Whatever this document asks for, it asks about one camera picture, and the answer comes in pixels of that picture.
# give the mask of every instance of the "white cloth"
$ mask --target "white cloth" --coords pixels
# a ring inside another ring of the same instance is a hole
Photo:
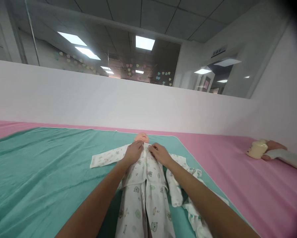
[[[185,169],[206,186],[204,181],[201,179],[201,170],[190,168],[190,167],[185,167]],[[187,210],[188,220],[193,230],[196,233],[196,238],[212,238],[212,235],[208,228],[207,223],[201,217],[201,215],[195,208],[194,204],[192,203],[191,199],[188,198],[188,200],[183,204],[181,187],[179,183],[175,180],[171,171],[169,170],[166,171],[166,178],[168,181],[168,187],[169,187],[169,193],[172,200],[172,206],[173,207],[183,206]],[[220,197],[221,200],[223,200],[227,205],[229,205],[228,200],[219,196],[218,194],[216,195]]]

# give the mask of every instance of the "white baby onesie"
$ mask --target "white baby onesie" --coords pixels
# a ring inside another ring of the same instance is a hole
[[[90,168],[118,162],[128,146],[92,156]],[[139,160],[129,167],[120,184],[123,192],[115,237],[148,237],[147,217],[153,238],[175,237],[163,165],[151,155],[149,144],[143,146]],[[170,155],[181,166],[187,166],[184,157]]]
[[[206,184],[201,179],[201,170],[193,169],[188,166],[184,167],[190,174],[192,174],[195,178],[197,178],[200,182],[202,182],[205,186]],[[196,238],[212,238],[211,232],[208,228],[207,223],[201,217],[191,199],[188,198],[187,201],[183,204],[183,196],[179,183],[175,180],[171,171],[166,171],[166,178],[168,181],[169,193],[172,200],[173,207],[183,206],[188,212],[188,220],[196,233]],[[220,197],[227,205],[229,205],[228,200],[216,194]]]

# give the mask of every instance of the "human arm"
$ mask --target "human arm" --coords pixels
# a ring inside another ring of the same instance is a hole
[[[106,175],[61,228],[56,238],[96,237],[115,191],[129,166],[142,152],[143,141],[129,145],[125,156]]]
[[[259,235],[215,193],[176,163],[166,148],[154,143],[150,152],[174,175],[216,237],[259,237]]]

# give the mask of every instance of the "white wall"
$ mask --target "white wall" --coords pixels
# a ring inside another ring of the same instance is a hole
[[[242,63],[233,67],[223,94],[247,97],[252,83],[255,82],[256,85],[260,79],[260,74],[256,78],[257,73],[264,70],[273,53],[273,46],[277,45],[281,37],[287,19],[287,12],[282,11],[272,1],[263,0],[205,44],[184,42],[179,55],[174,85],[193,89],[196,78],[193,76],[194,72],[205,66],[214,50],[228,45],[227,52],[237,51],[237,59]],[[214,59],[217,61],[221,58],[222,55],[219,55]]]
[[[0,120],[243,135],[234,125],[251,108],[248,99],[0,61]]]
[[[273,139],[297,153],[297,29],[287,27],[252,96],[249,134]]]

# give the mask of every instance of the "ceiling tile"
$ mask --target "ceiling tile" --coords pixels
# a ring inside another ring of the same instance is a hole
[[[141,1],[139,0],[108,0],[114,21],[140,27]]]
[[[184,0],[179,8],[208,17],[223,0]]]
[[[46,0],[49,4],[80,12],[75,0]]]
[[[188,39],[205,19],[205,17],[177,9],[166,34]]]
[[[225,24],[229,24],[248,11],[260,0],[225,0],[210,18]]]
[[[175,8],[150,0],[142,0],[141,27],[165,34]]]
[[[156,0],[156,1],[161,2],[161,3],[165,3],[167,5],[171,5],[171,6],[174,6],[174,7],[177,7],[177,5],[180,2],[180,0]]]
[[[112,20],[109,6],[106,0],[76,0],[82,12]]]
[[[223,23],[207,19],[189,39],[205,43],[225,27]]]

